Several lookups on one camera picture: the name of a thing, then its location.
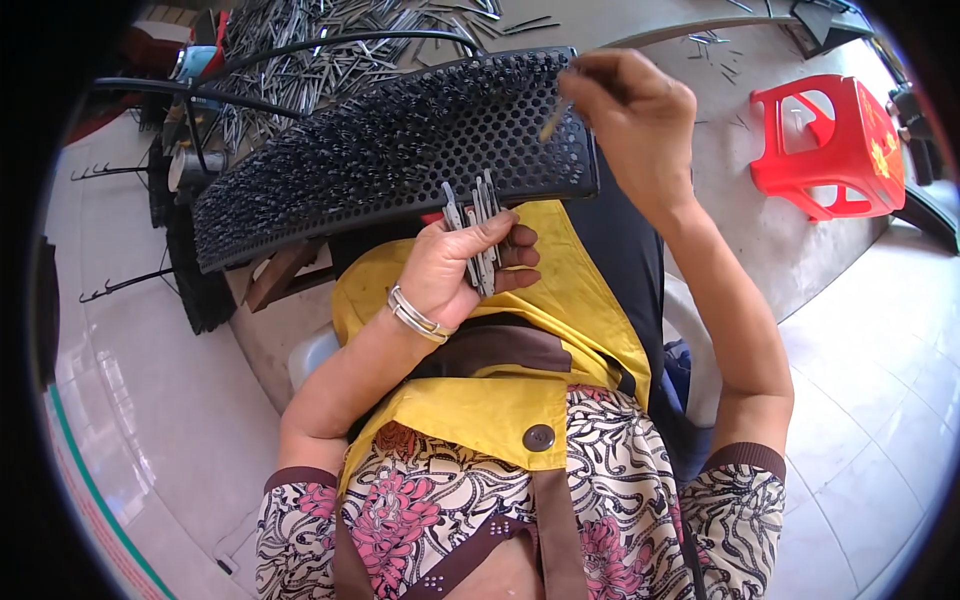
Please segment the woman's left arm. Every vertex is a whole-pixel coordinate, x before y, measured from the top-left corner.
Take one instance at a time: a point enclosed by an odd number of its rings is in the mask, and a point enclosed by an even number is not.
[[[399,279],[403,296],[423,316],[444,327],[460,325],[479,303],[464,281],[467,259],[500,243],[512,246],[502,256],[507,267],[535,267],[537,235],[503,211],[481,226],[445,231],[442,221],[429,225],[417,242]],[[540,273],[530,269],[498,271],[497,293],[533,285]],[[366,413],[437,344],[419,335],[384,306],[346,346],[307,377],[280,420],[277,468],[315,467],[338,473],[347,449],[349,427]]]

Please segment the floral shirt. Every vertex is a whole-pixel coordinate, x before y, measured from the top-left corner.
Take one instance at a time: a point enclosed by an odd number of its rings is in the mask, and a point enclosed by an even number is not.
[[[678,491],[660,434],[632,398],[570,386],[566,471],[590,600],[694,598],[681,513],[707,597],[763,597],[784,501],[783,460],[770,448],[722,448]],[[262,598],[335,597],[336,485],[314,468],[268,481],[257,523]],[[440,600],[454,578],[444,591],[438,565],[479,547],[481,534],[525,529],[537,539],[527,471],[396,423],[350,476],[342,510],[381,599],[421,586]]]

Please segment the silver bangle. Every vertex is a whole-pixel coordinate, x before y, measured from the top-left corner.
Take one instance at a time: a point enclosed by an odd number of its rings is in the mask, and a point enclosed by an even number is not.
[[[403,321],[411,329],[438,344],[445,343],[450,339],[450,336],[457,331],[456,327],[452,329],[444,327],[424,317],[419,310],[414,308],[413,304],[400,293],[399,283],[395,283],[394,287],[390,288],[390,293],[387,294],[387,306],[390,307],[390,311],[394,313],[398,319]]]

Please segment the brown button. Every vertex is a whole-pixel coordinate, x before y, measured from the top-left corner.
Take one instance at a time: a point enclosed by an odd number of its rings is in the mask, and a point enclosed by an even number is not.
[[[531,452],[543,452],[549,449],[556,439],[550,425],[534,425],[523,434],[523,447]]]

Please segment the sleeve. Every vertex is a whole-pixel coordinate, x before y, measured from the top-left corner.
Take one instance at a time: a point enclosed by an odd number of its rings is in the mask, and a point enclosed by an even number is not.
[[[766,594],[783,525],[785,472],[783,457],[773,449],[730,444],[714,452],[684,488],[681,508],[707,597]]]
[[[333,598],[337,478],[283,468],[264,486],[256,523],[256,590],[262,600]]]

